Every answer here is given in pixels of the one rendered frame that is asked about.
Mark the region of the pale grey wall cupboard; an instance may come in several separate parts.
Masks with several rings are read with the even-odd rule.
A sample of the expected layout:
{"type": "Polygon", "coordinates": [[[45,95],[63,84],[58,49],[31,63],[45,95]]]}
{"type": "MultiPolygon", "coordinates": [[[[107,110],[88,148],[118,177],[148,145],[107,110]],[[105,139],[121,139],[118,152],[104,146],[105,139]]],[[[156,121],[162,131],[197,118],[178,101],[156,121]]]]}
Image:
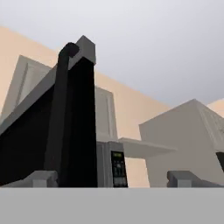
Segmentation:
{"type": "MultiPolygon", "coordinates": [[[[9,128],[55,82],[57,67],[50,68],[20,55],[0,116],[0,135],[9,128]]],[[[96,139],[117,141],[116,115],[113,94],[94,88],[96,139]]]]}

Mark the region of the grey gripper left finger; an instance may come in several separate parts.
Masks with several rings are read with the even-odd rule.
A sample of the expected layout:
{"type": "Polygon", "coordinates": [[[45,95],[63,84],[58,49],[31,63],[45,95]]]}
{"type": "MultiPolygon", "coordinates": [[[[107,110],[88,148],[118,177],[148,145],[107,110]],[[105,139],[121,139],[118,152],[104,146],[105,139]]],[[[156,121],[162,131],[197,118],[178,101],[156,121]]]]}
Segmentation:
{"type": "Polygon", "coordinates": [[[24,179],[11,182],[3,187],[57,187],[56,171],[34,171],[24,179]]]}

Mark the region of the black microwave door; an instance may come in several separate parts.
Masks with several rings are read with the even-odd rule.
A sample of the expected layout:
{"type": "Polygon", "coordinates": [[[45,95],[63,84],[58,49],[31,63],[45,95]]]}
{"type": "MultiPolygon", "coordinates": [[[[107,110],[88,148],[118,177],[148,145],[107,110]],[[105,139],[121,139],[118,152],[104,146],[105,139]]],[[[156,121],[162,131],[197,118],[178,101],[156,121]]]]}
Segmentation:
{"type": "MultiPolygon", "coordinates": [[[[69,59],[58,187],[96,187],[95,44],[82,36],[69,59]]],[[[0,135],[0,186],[45,169],[54,85],[0,135]]]]}

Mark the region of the pale grey cupboard block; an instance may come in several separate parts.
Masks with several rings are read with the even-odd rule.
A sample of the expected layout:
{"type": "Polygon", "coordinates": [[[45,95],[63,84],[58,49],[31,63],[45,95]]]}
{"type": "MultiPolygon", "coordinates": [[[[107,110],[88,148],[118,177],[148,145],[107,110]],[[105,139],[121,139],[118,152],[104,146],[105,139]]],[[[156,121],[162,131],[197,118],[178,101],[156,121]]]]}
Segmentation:
{"type": "Polygon", "coordinates": [[[143,141],[170,149],[146,159],[150,185],[164,187],[168,171],[189,171],[224,185],[224,118],[190,100],[139,125],[143,141]]]}

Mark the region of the pale grey shelf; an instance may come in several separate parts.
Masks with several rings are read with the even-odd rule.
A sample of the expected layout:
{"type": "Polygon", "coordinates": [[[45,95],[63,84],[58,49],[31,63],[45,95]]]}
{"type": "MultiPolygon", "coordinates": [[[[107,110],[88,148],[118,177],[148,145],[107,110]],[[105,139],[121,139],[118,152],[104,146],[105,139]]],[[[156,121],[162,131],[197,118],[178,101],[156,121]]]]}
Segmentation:
{"type": "Polygon", "coordinates": [[[125,137],[120,138],[118,142],[123,144],[126,158],[152,158],[177,151],[177,149],[173,147],[125,137]]]}

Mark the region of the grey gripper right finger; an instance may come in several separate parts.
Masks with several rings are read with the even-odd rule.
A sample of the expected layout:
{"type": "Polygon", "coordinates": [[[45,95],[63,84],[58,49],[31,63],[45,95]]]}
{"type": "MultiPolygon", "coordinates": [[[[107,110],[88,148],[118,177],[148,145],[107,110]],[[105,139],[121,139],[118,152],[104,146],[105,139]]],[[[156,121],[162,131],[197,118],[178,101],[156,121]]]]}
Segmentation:
{"type": "Polygon", "coordinates": [[[199,178],[191,171],[168,171],[168,187],[221,187],[221,185],[199,178]]]}

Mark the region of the grey microwave oven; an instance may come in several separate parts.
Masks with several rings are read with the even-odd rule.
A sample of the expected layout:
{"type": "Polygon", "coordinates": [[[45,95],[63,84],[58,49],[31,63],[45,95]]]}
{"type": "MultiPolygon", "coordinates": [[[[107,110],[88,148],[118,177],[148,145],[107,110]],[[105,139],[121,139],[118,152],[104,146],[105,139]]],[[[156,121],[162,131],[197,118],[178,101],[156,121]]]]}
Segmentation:
{"type": "Polygon", "coordinates": [[[123,144],[118,142],[98,142],[97,178],[98,186],[125,188],[128,186],[123,144]]]}

